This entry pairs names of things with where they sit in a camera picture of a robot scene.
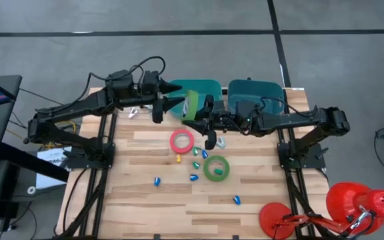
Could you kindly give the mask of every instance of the green object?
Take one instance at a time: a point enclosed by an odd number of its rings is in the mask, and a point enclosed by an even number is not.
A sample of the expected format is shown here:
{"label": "green object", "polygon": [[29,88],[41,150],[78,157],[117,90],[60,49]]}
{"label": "green object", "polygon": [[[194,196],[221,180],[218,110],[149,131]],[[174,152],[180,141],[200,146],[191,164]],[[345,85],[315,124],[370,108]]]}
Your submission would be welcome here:
{"label": "green object", "polygon": [[222,175],[223,174],[223,170],[222,169],[214,169],[214,173]]}
{"label": "green object", "polygon": [[201,166],[201,164],[197,163],[197,162],[193,162],[193,167],[195,169],[198,169],[199,167]]}
{"label": "green object", "polygon": [[[194,90],[198,92],[198,110],[204,106],[205,96],[207,94],[214,96],[214,101],[223,99],[220,83],[213,79],[176,79],[172,80],[171,83],[180,85],[183,88],[167,94],[167,97],[186,97],[188,90]],[[182,118],[183,104],[177,104],[170,112],[176,118]]]}
{"label": "green object", "polygon": [[195,120],[195,115],[198,111],[198,92],[187,90],[186,98],[183,102],[183,110],[181,120]]}
{"label": "green object", "polygon": [[[209,166],[210,166],[210,164],[212,164],[213,162],[216,162],[216,161],[222,163],[223,166],[225,166],[225,172],[223,172],[221,175],[213,175],[210,173]],[[225,178],[229,174],[229,170],[230,170],[229,163],[222,156],[214,155],[214,156],[211,156],[205,160],[204,174],[210,181],[223,181],[223,180],[225,180]]]}
{"label": "green object", "polygon": [[202,148],[200,148],[200,147],[193,147],[192,153],[193,153],[194,156],[198,155],[198,150],[202,150]]}
{"label": "green object", "polygon": [[[229,110],[235,113],[235,106],[240,100],[248,100],[260,104],[261,97],[272,97],[284,101],[284,92],[276,83],[253,80],[233,80],[227,89],[227,104]],[[264,99],[266,107],[264,112],[278,115],[284,111],[284,104],[270,99]]]}

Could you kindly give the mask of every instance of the gray concrete floor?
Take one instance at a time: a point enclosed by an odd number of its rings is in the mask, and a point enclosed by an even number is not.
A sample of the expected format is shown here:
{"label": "gray concrete floor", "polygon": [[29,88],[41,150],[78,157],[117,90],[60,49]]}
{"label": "gray concrete floor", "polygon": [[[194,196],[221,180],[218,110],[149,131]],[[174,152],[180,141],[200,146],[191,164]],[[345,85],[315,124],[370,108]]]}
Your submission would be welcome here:
{"label": "gray concrete floor", "polygon": [[[384,29],[384,1],[277,0],[275,8],[280,29]],[[267,2],[260,0],[0,0],[0,32],[270,28]],[[384,35],[295,35],[282,40],[292,86],[304,87],[311,105],[339,106],[351,124],[346,136],[323,142],[329,147],[330,184],[358,181],[384,189],[384,168],[373,150],[374,132],[384,127]],[[150,55],[166,59],[168,80],[213,78],[227,86],[233,79],[251,77],[282,84],[272,35],[1,37],[0,75],[20,74],[22,88],[68,103],[82,92],[88,72],[106,75],[128,69]],[[160,66],[149,62],[146,68]],[[93,81],[91,86],[102,84]],[[35,108],[49,106],[21,92],[14,112],[25,123]],[[8,128],[26,134],[14,125]],[[10,134],[4,142],[37,150]],[[384,160],[384,141],[377,146]],[[22,171],[16,194],[25,194],[33,184],[34,174]],[[63,193],[64,188],[33,199],[36,238],[52,236]],[[30,214],[18,225],[2,239],[32,236]],[[384,226],[362,237],[382,238]]]}

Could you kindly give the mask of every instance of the red lamp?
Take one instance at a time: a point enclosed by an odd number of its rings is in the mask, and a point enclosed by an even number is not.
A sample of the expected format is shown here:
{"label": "red lamp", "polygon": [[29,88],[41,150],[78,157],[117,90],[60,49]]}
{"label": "red lamp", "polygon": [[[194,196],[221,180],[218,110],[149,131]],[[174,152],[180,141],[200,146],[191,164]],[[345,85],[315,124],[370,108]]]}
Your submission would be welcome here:
{"label": "red lamp", "polygon": [[294,228],[304,223],[318,224],[336,233],[369,234],[384,223],[384,190],[371,190],[360,183],[337,183],[330,188],[326,204],[333,220],[308,215],[292,215],[291,210],[281,203],[266,204],[260,211],[262,230],[270,237],[286,239]]}

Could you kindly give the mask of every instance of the green tape roll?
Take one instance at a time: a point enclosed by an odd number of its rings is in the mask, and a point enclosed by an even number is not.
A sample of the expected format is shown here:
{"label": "green tape roll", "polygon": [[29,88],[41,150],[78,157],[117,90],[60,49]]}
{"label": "green tape roll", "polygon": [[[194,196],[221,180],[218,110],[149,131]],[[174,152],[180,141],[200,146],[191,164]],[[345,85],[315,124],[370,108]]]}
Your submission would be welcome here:
{"label": "green tape roll", "polygon": [[198,111],[198,92],[187,90],[181,120],[195,120]]}
{"label": "green tape roll", "polygon": [[[222,175],[213,175],[210,173],[209,166],[210,166],[210,164],[212,164],[213,162],[216,162],[216,161],[222,163],[225,166],[225,170],[224,170]],[[210,181],[223,181],[223,180],[225,180],[225,178],[229,174],[229,170],[230,170],[229,163],[222,156],[215,155],[215,156],[211,156],[211,157],[207,158],[207,160],[205,160],[204,174]]]}

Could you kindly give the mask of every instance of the teal bin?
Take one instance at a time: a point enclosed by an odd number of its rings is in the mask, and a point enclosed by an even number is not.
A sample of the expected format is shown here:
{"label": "teal bin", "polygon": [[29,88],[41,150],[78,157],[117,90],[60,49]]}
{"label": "teal bin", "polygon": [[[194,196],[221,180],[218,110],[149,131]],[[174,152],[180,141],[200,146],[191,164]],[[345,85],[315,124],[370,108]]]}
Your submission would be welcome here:
{"label": "teal bin", "polygon": [[[214,96],[214,101],[222,100],[220,83],[213,79],[176,79],[171,83],[182,86],[181,90],[168,94],[168,97],[186,97],[187,90],[198,92],[198,110],[204,106],[205,96],[210,94]],[[183,104],[177,104],[170,110],[176,118],[181,118]]]}
{"label": "teal bin", "polygon": [[[235,106],[240,100],[253,101],[260,104],[261,97],[272,97],[284,100],[284,92],[281,86],[276,83],[253,80],[233,80],[227,89],[227,104],[231,113],[235,113]],[[278,115],[283,112],[284,105],[278,101],[264,99],[266,107],[264,112]]]}

